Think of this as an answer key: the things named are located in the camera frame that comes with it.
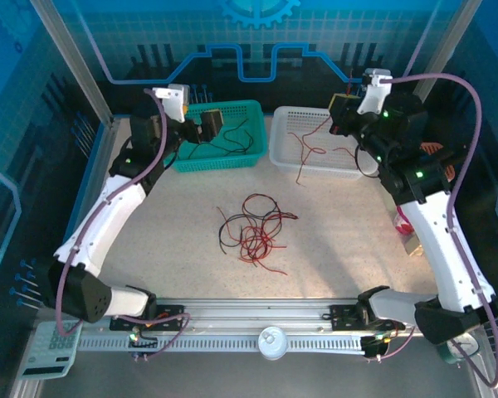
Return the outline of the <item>beige holder terracotta top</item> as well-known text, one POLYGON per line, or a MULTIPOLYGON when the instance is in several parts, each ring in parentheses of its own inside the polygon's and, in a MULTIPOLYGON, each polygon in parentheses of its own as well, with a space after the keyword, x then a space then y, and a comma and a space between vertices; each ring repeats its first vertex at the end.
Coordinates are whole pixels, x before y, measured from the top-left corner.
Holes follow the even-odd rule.
MULTIPOLYGON (((443 149, 443 146, 440 143, 423 142, 421 143, 420 148, 427 154, 432 155, 443 149)), ((445 176, 448 182, 451 182, 456 177, 456 171, 452 165, 445 166, 445 176)))

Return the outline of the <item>teal plastic basket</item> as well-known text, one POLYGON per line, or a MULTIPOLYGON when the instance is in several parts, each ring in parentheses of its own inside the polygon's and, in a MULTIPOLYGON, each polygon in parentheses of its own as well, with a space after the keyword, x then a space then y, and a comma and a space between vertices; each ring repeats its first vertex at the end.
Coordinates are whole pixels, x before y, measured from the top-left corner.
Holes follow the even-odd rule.
POLYGON ((267 152, 266 126, 261 105, 253 99, 192 104, 187 117, 197 123, 201 114, 220 109, 223 126, 210 143, 184 142, 178 153, 164 161, 178 172, 254 167, 267 152))

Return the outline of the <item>white plastic basket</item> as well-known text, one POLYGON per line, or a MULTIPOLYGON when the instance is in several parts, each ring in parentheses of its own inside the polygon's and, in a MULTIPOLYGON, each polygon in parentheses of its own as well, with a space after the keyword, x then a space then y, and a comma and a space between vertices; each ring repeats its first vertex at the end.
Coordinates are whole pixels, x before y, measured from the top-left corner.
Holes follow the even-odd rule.
POLYGON ((271 121, 269 156, 281 172, 297 177, 357 180, 373 176, 378 164, 352 136, 330 134, 327 109, 281 106, 271 121))

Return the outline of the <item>pink plastic bowl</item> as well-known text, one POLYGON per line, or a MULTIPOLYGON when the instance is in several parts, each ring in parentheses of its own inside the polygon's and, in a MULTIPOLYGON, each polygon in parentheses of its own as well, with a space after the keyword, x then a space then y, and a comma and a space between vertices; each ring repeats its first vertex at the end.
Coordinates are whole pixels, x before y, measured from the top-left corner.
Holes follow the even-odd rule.
POLYGON ((395 229, 402 235, 411 235, 414 232, 414 229, 409 219, 404 215, 400 206, 397 206, 396 210, 397 213, 393 218, 393 225, 395 229))

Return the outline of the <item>small lit circuit board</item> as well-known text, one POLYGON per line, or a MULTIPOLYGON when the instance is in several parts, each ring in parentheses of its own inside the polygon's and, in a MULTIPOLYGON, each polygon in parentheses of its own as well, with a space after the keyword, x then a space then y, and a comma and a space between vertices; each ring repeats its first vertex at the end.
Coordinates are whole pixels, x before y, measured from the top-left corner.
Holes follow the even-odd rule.
POLYGON ((361 350, 368 360, 382 360, 389 354, 392 337, 390 334, 375 334, 361 337, 361 350))
POLYGON ((156 337, 146 337, 141 331, 132 332, 129 335, 129 348, 156 348, 158 339, 156 337))

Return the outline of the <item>white round cap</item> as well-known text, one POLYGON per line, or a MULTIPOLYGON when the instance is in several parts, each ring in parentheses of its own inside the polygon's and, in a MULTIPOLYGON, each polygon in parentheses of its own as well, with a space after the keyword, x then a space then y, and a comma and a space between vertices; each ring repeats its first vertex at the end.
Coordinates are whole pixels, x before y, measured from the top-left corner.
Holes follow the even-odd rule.
POLYGON ((266 360, 276 361, 287 353, 288 337, 281 328, 270 326, 263 329, 257 343, 261 355, 266 360))

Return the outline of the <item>grey calculator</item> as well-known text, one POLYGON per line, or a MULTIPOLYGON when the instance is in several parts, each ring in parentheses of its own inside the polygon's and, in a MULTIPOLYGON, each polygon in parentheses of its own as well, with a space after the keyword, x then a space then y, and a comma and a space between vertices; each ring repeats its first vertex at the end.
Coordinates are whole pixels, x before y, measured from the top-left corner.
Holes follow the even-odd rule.
POLYGON ((62 336, 55 322, 39 323, 23 360, 21 380, 49 380, 66 376, 76 359, 82 326, 62 336))

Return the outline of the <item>aluminium frame post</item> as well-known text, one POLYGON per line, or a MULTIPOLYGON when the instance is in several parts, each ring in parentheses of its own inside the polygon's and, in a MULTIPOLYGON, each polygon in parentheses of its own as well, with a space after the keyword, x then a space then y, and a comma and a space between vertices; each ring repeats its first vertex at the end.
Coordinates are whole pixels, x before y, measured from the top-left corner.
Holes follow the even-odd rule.
POLYGON ((443 72, 481 3, 482 0, 461 0, 459 8, 454 13, 442 39, 432 53, 425 69, 426 73, 443 72))
POLYGON ((100 122, 105 127, 111 127, 114 116, 109 105, 105 101, 100 88, 95 82, 94 76, 83 58, 78 46, 74 42, 60 13, 57 11, 52 0, 29 0, 42 24, 50 35, 54 44, 73 76, 76 78, 86 99, 100 122))

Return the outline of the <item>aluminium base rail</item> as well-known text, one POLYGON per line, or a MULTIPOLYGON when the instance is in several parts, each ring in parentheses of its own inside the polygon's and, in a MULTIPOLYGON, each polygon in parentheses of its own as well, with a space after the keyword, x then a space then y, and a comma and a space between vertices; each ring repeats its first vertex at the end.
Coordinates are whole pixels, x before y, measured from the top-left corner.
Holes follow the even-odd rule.
MULTIPOLYGON (((397 308, 385 307, 374 316, 403 323, 407 331, 414 321, 415 304, 433 298, 431 294, 405 294, 410 303, 397 308)), ((191 320, 187 334, 194 335, 257 335, 264 328, 275 326, 289 335, 372 335, 372 331, 333 331, 330 321, 321 316, 330 305, 365 304, 356 298, 161 298, 158 306, 183 305, 191 320)))

